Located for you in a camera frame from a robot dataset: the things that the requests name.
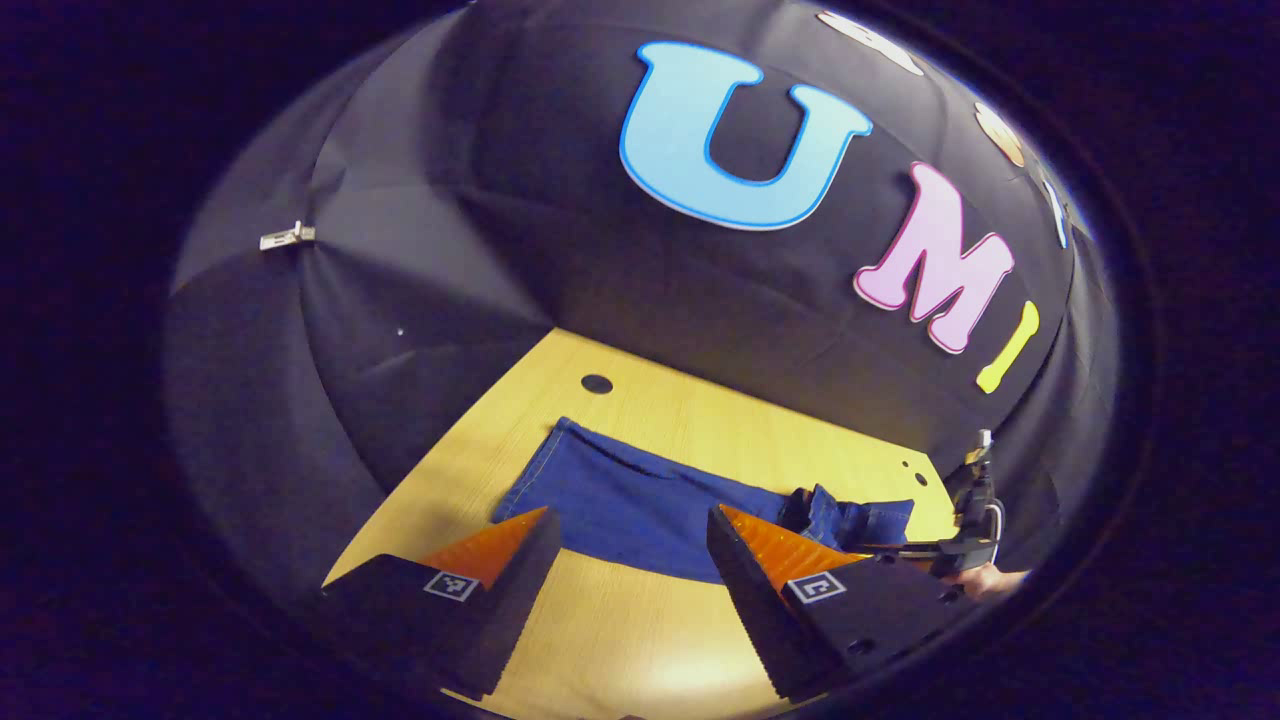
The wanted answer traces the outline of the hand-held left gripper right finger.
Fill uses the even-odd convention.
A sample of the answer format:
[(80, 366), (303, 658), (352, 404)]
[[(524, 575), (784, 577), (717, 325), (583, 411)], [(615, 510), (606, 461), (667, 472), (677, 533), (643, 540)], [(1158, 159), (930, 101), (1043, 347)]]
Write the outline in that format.
[(969, 596), (893, 553), (841, 553), (726, 505), (707, 548), (778, 697), (804, 702), (904, 667), (969, 618)]

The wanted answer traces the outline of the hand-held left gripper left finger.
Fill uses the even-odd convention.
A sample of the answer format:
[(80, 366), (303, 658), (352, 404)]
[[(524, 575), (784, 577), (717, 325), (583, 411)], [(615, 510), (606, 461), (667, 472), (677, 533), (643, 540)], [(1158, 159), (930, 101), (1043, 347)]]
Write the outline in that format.
[(324, 585), (319, 609), (337, 646), (411, 694), (493, 694), (562, 547), (547, 506), (425, 559), (390, 553)]

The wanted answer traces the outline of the blue denim jeans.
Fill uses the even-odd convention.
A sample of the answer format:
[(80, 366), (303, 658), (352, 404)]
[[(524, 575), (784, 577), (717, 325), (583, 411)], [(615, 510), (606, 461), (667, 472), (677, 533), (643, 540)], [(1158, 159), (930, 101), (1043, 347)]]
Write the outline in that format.
[(707, 518), (719, 505), (795, 532), (827, 548), (901, 544), (911, 498), (854, 502), (820, 484), (788, 495), (748, 486), (589, 430), (567, 416), (550, 428), (513, 484), (494, 524), (536, 509), (559, 515), (575, 553), (685, 580), (718, 584)]

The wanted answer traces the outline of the black backdrop cloth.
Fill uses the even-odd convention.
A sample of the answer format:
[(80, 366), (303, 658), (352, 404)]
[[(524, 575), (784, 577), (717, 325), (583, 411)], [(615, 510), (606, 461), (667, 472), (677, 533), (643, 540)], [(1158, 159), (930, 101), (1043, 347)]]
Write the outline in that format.
[[(165, 401), (219, 543), (284, 603), (558, 327), (955, 471), (995, 428), (1010, 564), (1101, 478), (1117, 318), (1033, 152), (804, 0), (477, 0), (236, 159), (168, 300)], [(316, 240), (261, 252), (302, 220)]]

